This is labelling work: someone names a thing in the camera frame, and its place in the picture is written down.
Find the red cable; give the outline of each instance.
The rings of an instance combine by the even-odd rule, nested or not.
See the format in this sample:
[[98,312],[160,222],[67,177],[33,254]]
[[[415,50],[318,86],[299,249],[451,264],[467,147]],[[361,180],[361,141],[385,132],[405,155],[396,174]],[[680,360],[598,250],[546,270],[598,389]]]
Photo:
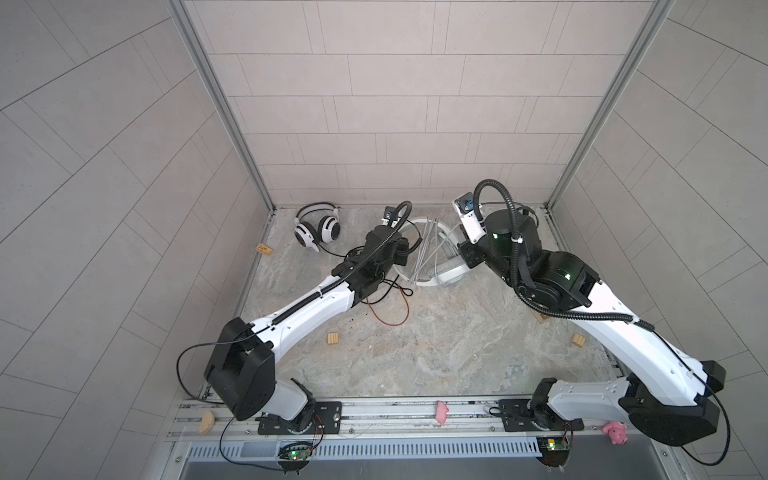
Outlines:
[[380,321],[381,323],[383,323],[384,325],[387,325],[387,326],[401,326],[401,325],[402,325],[403,323],[405,323],[405,322],[406,322],[406,320],[408,319],[408,315],[410,315],[410,314],[411,314],[411,306],[408,304],[408,297],[406,297],[406,293],[402,291],[402,287],[401,287],[400,285],[397,285],[397,284],[396,284],[396,286],[397,286],[398,290],[400,290],[400,294],[402,295],[402,299],[406,301],[406,309],[407,309],[407,312],[406,312],[406,317],[405,317],[405,319],[404,319],[402,322],[400,322],[400,323],[387,323],[387,322],[385,322],[384,320],[380,319],[380,318],[379,318],[379,316],[378,316],[378,315],[376,315],[376,311],[373,309],[373,305],[371,305],[371,304],[368,302],[368,299],[366,298],[366,303],[368,303],[368,308],[370,308],[370,309],[371,309],[371,312],[373,312],[373,316],[374,316],[374,317],[376,317],[376,319],[377,319],[378,321]]

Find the tiled wall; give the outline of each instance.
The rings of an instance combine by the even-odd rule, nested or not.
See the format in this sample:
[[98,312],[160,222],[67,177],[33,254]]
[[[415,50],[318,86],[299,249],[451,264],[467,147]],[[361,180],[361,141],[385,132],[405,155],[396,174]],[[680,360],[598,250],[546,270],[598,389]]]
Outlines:
[[[766,25],[768,2],[678,0],[554,209],[635,312],[728,371],[713,480],[768,475]],[[708,462],[720,420],[694,443]]]
[[551,193],[650,2],[185,2],[277,204]]
[[0,45],[0,478],[138,478],[267,211],[162,0],[4,0]]

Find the pink toy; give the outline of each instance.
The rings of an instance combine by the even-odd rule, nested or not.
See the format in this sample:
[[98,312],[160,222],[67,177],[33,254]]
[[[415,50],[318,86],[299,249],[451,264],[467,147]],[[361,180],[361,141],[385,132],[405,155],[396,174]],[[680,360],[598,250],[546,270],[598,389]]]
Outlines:
[[611,443],[621,445],[627,442],[627,427],[623,423],[610,422],[603,427],[603,433],[611,437]]
[[435,414],[435,420],[440,426],[445,425],[445,420],[448,417],[448,407],[443,402],[437,402],[437,413]]

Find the marble surface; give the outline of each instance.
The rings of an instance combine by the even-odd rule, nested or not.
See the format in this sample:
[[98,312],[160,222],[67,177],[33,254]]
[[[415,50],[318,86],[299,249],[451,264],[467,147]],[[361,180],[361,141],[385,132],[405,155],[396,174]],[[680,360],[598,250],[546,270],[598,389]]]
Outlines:
[[[308,292],[341,260],[301,247],[293,236],[294,214],[287,209],[276,213],[266,242],[274,252],[260,260],[242,314],[246,321]],[[414,207],[411,218],[427,214],[458,223],[449,206]],[[316,224],[322,215],[315,212],[306,220]],[[342,232],[326,248],[344,254],[363,244],[381,215],[381,208],[342,209]],[[545,248],[555,249],[543,219],[539,235]],[[416,233],[411,229],[406,236],[413,241]],[[393,270],[388,278],[394,276]],[[381,285],[372,299],[385,288]],[[566,320],[540,324],[483,265],[449,286],[413,288],[404,325],[382,325],[360,303],[296,344],[278,364],[278,376],[296,378],[319,397],[529,394],[549,376],[582,382],[613,378],[597,340]],[[398,323],[406,314],[396,290],[374,308],[388,323]],[[326,343],[332,332],[339,333],[337,345]],[[588,338],[584,348],[571,345],[574,333]]]

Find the black corrugated cable conduit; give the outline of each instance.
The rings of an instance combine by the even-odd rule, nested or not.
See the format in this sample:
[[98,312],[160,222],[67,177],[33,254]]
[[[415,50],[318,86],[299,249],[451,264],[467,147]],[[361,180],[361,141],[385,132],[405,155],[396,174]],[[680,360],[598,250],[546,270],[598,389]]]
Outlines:
[[326,293],[328,293],[331,290],[335,289],[336,287],[338,287],[339,285],[344,283],[346,281],[346,279],[348,279],[351,275],[353,275],[355,272],[358,272],[369,261],[371,261],[373,256],[376,255],[379,252],[379,250],[384,248],[384,246],[392,239],[392,237],[395,236],[395,233],[397,233],[397,231],[400,230],[400,228],[402,228],[402,226],[403,226],[403,224],[405,224],[406,220],[408,220],[408,217],[411,214],[411,209],[413,208],[413,205],[411,204],[411,202],[406,200],[406,201],[402,202],[400,205],[397,206],[397,209],[395,210],[395,213],[399,214],[399,212],[403,208],[405,208],[406,211],[403,212],[403,214],[400,215],[400,219],[395,224],[395,226],[392,228],[392,232],[390,232],[390,234],[387,236],[387,238],[382,240],[381,243],[376,245],[376,247],[373,250],[368,252],[368,254],[365,255],[363,257],[363,259],[360,260],[353,268],[349,269],[349,271],[346,273],[346,275],[342,276],[341,278],[339,278],[335,282],[331,283],[330,285],[323,287],[322,289],[320,289],[319,292],[315,292],[312,295],[309,295],[309,296],[301,299],[301,301],[297,302],[296,305],[291,306],[288,310],[286,310],[285,312],[282,312],[280,315],[276,316],[275,319],[272,320],[272,324],[273,325],[277,325],[278,323],[282,322],[286,318],[290,317],[294,313],[296,313],[299,310],[301,310],[303,307],[309,305],[310,302],[312,302],[313,300],[316,300],[316,299],[320,298],[321,295],[325,295]]
[[[520,226],[518,225],[518,216],[515,212],[515,202],[512,201],[512,197],[509,194],[509,190],[507,190],[507,187],[504,186],[501,182],[498,180],[493,180],[491,178],[487,180],[481,181],[479,184],[477,184],[477,187],[475,187],[475,192],[472,194],[472,204],[475,206],[475,216],[477,217],[478,221],[482,222],[483,217],[482,213],[480,212],[480,192],[485,187],[491,187],[496,189],[504,199],[504,203],[507,206],[507,211],[509,212],[509,223],[511,225],[512,230],[512,239],[516,240],[520,238]],[[621,321],[626,323],[632,323],[634,321],[634,317],[632,315],[627,315],[626,313],[584,313],[584,312],[557,312],[554,310],[550,310],[548,308],[545,308],[538,303],[534,302],[527,296],[523,295],[522,291],[518,289],[518,284],[520,282],[519,278],[519,271],[518,271],[518,256],[519,256],[519,249],[520,249],[520,243],[512,242],[512,256],[509,260],[509,270],[510,270],[510,278],[509,283],[512,289],[515,291],[515,294],[518,296],[518,298],[528,306],[531,310],[534,310],[535,312],[540,313],[541,315],[546,316],[553,316],[554,318],[562,318],[562,319],[572,319],[572,320],[588,320],[588,321],[608,321],[608,320],[615,320],[615,321]],[[653,332],[655,330],[653,324],[645,322],[643,320],[638,320],[635,322],[635,325],[639,326],[642,329],[648,330],[649,332]]]

